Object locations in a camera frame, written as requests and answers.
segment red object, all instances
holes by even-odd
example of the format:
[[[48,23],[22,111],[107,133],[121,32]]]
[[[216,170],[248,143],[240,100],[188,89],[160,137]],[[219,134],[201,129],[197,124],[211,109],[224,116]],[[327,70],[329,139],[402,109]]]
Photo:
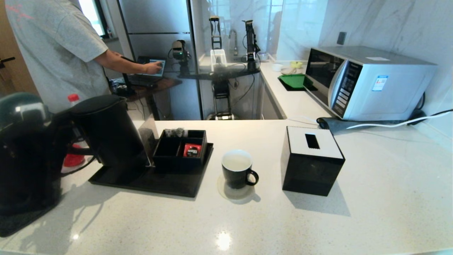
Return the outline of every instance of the red object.
[[[73,148],[81,148],[77,144],[72,145]],[[75,155],[75,154],[67,154],[66,158],[64,159],[63,166],[65,167],[75,167],[81,165],[85,162],[84,155]]]
[[[70,102],[75,102],[75,101],[78,101],[80,100],[79,98],[79,95],[77,94],[70,94],[67,99],[70,101]]]
[[[201,145],[186,143],[184,145],[184,157],[199,157],[201,152]]]

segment microwave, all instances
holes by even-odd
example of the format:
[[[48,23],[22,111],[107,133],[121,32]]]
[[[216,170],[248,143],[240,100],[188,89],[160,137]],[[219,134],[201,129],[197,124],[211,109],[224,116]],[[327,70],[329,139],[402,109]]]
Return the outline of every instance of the microwave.
[[[407,120],[436,68],[364,46],[311,48],[304,86],[343,120]]]

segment coaster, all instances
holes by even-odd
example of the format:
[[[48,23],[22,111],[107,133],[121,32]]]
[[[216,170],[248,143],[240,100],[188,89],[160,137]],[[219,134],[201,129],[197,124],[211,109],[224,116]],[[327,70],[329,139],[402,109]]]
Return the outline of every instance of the coaster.
[[[225,199],[241,200],[250,197],[255,193],[253,186],[246,185],[241,189],[232,189],[225,183],[225,177],[223,174],[217,179],[217,190],[219,194]]]

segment sticker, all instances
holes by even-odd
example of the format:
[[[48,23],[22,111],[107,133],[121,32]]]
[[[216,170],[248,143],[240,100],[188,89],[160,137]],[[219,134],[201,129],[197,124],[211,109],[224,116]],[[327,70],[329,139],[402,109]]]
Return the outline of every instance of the sticker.
[[[373,91],[382,91],[388,77],[388,75],[379,75],[374,83]]]
[[[374,61],[390,61],[390,59],[385,59],[385,58],[381,58],[381,57],[366,57],[366,58],[374,60]]]

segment cabinet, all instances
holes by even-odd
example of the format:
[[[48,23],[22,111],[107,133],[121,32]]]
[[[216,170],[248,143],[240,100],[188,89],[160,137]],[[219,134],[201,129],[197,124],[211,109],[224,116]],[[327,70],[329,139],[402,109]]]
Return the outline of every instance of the cabinet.
[[[266,84],[262,89],[261,119],[284,119]]]

